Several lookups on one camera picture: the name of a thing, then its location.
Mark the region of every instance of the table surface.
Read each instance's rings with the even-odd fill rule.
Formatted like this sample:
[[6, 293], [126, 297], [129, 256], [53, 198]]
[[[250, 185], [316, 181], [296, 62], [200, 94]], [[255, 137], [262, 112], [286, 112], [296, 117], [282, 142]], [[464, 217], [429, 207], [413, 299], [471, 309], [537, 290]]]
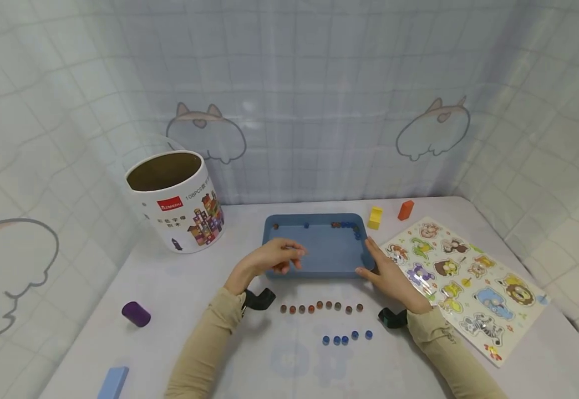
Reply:
[[[226, 231], [210, 248], [179, 255], [146, 230], [107, 293], [68, 351], [41, 399], [96, 398], [112, 366], [129, 366], [121, 399], [160, 398], [186, 337], [234, 264], [260, 246], [265, 218], [281, 213], [357, 213], [365, 223], [372, 206], [383, 209], [381, 227], [368, 230], [382, 243], [424, 216], [451, 227], [493, 257], [531, 278], [487, 221], [458, 197], [415, 198], [412, 215], [396, 218], [404, 199], [347, 202], [273, 203], [224, 206]], [[250, 289], [270, 287], [277, 299], [267, 311], [249, 310], [231, 337], [226, 366], [219, 370], [215, 398], [445, 398], [452, 397], [440, 375], [415, 347], [406, 330], [382, 327], [376, 315], [399, 307], [360, 280], [279, 281], [257, 278]], [[282, 315], [278, 307], [318, 300], [362, 303], [365, 310], [321, 310]], [[137, 301], [152, 314], [142, 329], [121, 316]], [[347, 347], [324, 347], [325, 334], [349, 335], [371, 329]], [[579, 334], [549, 305], [511, 356], [496, 369], [475, 357], [510, 398], [579, 398]]]

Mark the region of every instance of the blue plastic tray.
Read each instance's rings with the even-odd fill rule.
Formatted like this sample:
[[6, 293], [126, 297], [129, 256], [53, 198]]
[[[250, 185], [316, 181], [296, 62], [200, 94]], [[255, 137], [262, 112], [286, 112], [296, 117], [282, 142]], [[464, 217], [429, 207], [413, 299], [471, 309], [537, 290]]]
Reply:
[[[332, 222], [349, 223], [349, 227], [334, 228]], [[359, 240], [353, 226], [358, 226]], [[301, 260], [302, 270], [267, 272], [270, 278], [357, 278], [354, 270], [358, 266], [372, 270], [375, 265], [365, 247], [363, 220], [355, 213], [273, 214], [265, 220], [263, 244], [277, 237], [298, 241], [307, 255]]]

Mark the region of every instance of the child's hand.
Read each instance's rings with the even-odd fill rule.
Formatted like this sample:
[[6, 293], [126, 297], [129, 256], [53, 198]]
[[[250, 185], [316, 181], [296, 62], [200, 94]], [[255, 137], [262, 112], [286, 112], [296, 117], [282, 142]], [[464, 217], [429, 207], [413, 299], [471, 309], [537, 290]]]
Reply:
[[430, 311], [431, 305], [427, 298], [411, 285], [398, 265], [381, 251], [371, 237], [365, 240], [365, 245], [376, 261], [380, 274], [374, 274], [365, 268], [357, 268], [356, 273], [372, 282], [383, 294], [402, 302], [412, 313], [421, 314]]
[[301, 258], [306, 249], [294, 240], [275, 238], [255, 249], [244, 257], [232, 270], [224, 287], [230, 293], [239, 295], [247, 289], [252, 279], [268, 270], [274, 273], [287, 274], [290, 271], [290, 261], [294, 267], [301, 270]]

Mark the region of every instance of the yellow wooden block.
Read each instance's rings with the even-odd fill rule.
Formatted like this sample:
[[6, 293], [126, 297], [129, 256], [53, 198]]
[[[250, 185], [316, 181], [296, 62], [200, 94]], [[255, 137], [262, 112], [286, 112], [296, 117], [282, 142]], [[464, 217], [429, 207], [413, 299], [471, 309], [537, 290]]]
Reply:
[[372, 207], [371, 213], [369, 214], [368, 227], [373, 230], [378, 230], [380, 227], [380, 220], [383, 217], [383, 209], [377, 206]]

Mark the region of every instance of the orange wooden block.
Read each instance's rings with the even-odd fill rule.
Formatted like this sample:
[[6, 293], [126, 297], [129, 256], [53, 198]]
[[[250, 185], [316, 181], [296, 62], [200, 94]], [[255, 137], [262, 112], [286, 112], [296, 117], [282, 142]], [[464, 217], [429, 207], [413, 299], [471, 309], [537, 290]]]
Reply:
[[412, 210], [413, 210], [412, 200], [403, 202], [403, 205], [400, 207], [400, 212], [398, 213], [398, 219], [399, 220], [408, 219], [412, 214]]

